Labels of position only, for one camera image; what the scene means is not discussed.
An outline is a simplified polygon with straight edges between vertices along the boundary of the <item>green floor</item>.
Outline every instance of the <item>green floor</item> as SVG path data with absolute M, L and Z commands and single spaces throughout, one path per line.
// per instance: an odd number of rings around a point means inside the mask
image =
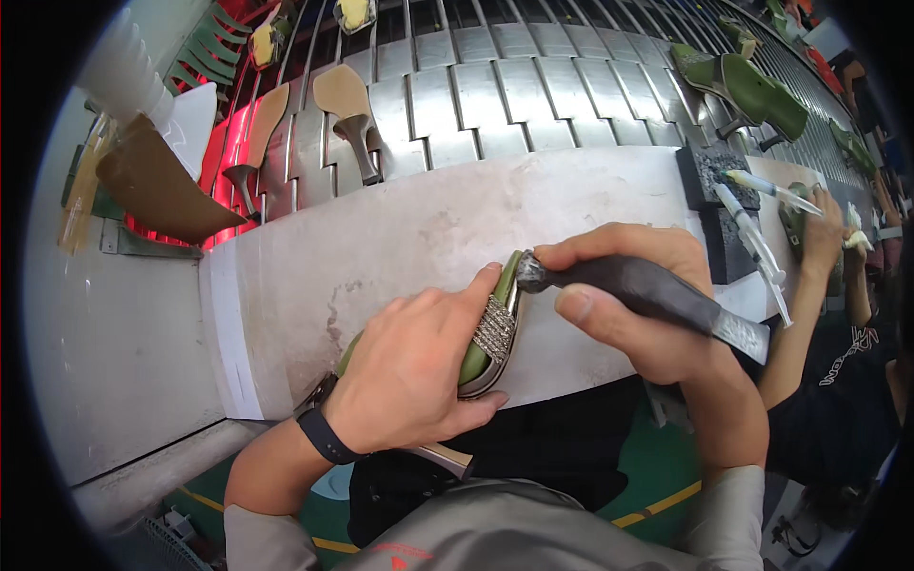
M 222 503 L 229 468 L 234 456 L 220 462 L 210 470 L 186 484 L 192 492 L 214 502 Z M 600 517 L 615 520 L 630 513 L 636 513 L 649 505 L 660 502 L 700 479 L 698 458 L 693 437 L 675 426 L 656 428 L 651 420 L 647 396 L 638 406 L 632 424 L 632 433 L 622 447 L 620 471 L 629 477 L 628 487 L 618 498 L 597 512 Z M 647 541 L 668 545 L 678 530 L 692 496 L 682 502 L 652 515 L 640 522 L 632 523 L 625 529 Z M 191 523 L 197 531 L 209 539 L 223 543 L 222 513 L 205 505 L 181 491 L 169 494 L 166 506 L 184 514 L 190 514 Z M 315 493 L 308 496 L 301 511 L 302 525 L 311 536 L 324 540 L 349 544 L 346 522 L 349 518 L 349 502 L 327 500 Z M 318 549 L 324 569 L 330 569 L 349 557 L 349 554 L 331 549 Z

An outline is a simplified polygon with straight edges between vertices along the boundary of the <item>watch strap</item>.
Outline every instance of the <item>watch strap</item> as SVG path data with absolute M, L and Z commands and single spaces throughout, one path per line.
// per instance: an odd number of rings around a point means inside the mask
M 343 444 L 343 441 L 330 428 L 320 406 L 306 410 L 298 417 L 298 426 L 302 427 L 302 432 L 314 444 L 321 456 L 333 464 L 350 464 L 367 456 L 367 454 L 356 454 L 346 444 Z

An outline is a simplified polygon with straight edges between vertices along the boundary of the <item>black smartwatch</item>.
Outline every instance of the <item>black smartwatch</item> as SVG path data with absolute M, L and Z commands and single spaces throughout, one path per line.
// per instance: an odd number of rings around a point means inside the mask
M 321 456 L 333 464 L 351 464 L 361 460 L 367 454 L 356 454 L 343 444 L 324 418 L 321 405 L 330 396 L 336 386 L 336 375 L 328 375 L 317 384 L 317 387 L 304 400 L 304 412 L 298 417 L 298 426 L 308 437 Z

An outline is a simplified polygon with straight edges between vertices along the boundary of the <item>gray shirt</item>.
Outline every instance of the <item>gray shirt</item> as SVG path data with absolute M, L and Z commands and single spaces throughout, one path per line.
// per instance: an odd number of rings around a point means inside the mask
M 337 569 L 762 569 L 758 466 L 726 471 L 701 493 L 683 551 L 648 544 L 530 481 L 478 480 L 428 500 Z M 291 516 L 225 511 L 232 571 L 315 571 L 311 538 Z

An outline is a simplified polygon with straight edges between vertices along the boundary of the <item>rhinestone strap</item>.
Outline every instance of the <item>rhinestone strap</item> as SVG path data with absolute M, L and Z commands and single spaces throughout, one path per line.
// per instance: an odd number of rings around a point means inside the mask
M 514 329 L 514 316 L 494 295 L 490 295 L 483 318 L 473 332 L 473 341 L 500 365 L 507 359 Z

